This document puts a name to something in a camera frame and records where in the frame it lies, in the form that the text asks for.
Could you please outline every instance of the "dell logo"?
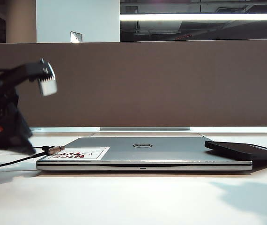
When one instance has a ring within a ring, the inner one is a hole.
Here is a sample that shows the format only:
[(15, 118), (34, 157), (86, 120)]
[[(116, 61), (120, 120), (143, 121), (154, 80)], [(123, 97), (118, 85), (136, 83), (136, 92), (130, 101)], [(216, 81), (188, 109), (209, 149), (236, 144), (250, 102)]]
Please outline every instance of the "dell logo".
[(136, 148), (150, 148), (153, 145), (152, 144), (134, 144), (133, 146)]

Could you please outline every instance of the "brown partition panel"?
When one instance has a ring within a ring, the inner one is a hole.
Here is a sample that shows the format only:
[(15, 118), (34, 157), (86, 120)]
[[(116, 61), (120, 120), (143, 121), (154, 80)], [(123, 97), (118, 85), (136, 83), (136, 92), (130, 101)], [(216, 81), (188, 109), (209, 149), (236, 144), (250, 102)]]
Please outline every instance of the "brown partition panel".
[(49, 61), (58, 93), (18, 87), (32, 127), (267, 126), (267, 40), (0, 44)]

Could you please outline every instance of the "ceiling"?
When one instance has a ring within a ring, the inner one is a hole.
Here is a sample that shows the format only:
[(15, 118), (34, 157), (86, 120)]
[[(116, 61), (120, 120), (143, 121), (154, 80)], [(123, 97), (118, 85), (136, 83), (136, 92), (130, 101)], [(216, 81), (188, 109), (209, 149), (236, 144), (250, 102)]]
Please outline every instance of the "ceiling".
[[(267, 13), (267, 0), (121, 0), (120, 13)], [(267, 38), (267, 22), (121, 21), (120, 29), (121, 41)]]

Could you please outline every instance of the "ceiling light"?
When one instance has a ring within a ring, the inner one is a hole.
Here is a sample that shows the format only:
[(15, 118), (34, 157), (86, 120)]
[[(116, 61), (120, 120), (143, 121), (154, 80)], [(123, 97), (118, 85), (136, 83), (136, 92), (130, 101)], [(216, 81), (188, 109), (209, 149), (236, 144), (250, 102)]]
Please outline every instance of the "ceiling light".
[(267, 20), (267, 14), (122, 14), (121, 21)]

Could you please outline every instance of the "wall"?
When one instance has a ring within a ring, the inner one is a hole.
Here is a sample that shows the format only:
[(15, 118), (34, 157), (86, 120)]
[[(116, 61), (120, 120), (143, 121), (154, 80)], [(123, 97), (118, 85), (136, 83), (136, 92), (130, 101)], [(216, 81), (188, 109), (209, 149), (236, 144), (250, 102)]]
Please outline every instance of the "wall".
[(70, 42), (70, 31), (84, 42), (120, 41), (119, 0), (36, 0), (37, 42)]

